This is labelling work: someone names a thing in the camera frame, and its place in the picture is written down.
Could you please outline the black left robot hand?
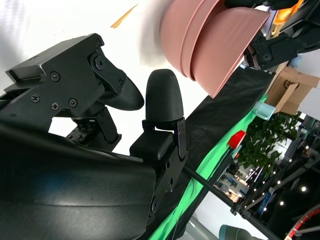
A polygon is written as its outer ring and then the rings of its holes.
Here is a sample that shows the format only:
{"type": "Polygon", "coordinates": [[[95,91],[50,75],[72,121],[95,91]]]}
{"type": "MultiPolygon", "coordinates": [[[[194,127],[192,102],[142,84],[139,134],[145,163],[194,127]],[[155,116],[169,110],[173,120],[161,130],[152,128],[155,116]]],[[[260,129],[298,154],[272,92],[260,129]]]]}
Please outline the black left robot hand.
{"type": "Polygon", "coordinates": [[[248,67],[267,70],[319,48],[320,2],[305,0],[277,37],[267,40],[259,31],[245,49],[244,59],[248,67]]]}

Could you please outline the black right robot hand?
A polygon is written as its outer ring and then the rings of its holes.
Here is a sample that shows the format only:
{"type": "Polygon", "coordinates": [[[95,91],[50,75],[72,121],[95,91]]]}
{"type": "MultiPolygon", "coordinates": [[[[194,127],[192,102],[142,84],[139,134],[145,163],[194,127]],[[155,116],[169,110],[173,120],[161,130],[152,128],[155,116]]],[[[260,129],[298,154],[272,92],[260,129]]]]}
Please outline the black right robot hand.
{"type": "Polygon", "coordinates": [[[0,98],[0,237],[135,240],[188,157],[179,83],[142,96],[93,33],[7,71],[0,98]]]}

